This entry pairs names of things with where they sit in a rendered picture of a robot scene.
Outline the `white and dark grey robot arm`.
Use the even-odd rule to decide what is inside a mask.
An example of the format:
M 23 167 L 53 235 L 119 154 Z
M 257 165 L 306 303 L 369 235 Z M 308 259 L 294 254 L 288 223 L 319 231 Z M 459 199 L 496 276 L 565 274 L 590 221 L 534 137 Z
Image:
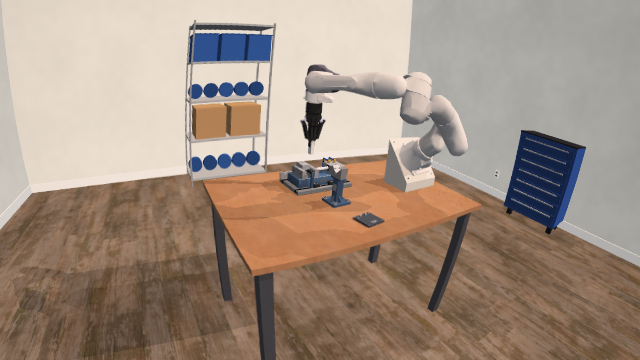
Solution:
M 308 103 L 332 103 L 334 98 L 325 93 L 342 90 L 376 99 L 402 98 L 400 117 L 412 125 L 431 117 L 437 126 L 434 123 L 422 138 L 403 143 L 399 152 L 401 163 L 413 176 L 430 171 L 432 157 L 443 150 L 444 142 L 453 156 L 461 156 L 468 150 L 459 115 L 442 95 L 430 99 L 432 83 L 424 73 L 412 72 L 403 77 L 386 72 L 342 76 L 325 65 L 314 64 L 308 68 L 305 86 L 303 99 Z

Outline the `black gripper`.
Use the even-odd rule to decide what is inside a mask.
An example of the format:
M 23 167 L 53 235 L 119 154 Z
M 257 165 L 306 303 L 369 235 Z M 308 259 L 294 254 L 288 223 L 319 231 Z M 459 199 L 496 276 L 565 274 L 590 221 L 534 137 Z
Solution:
M 304 137 L 308 140 L 308 154 L 310 155 L 314 155 L 315 141 L 319 139 L 323 124 L 326 122 L 321 116 L 322 105 L 323 103 L 306 102 L 306 115 L 303 120 L 300 120 Z M 308 123 L 308 128 L 306 123 Z

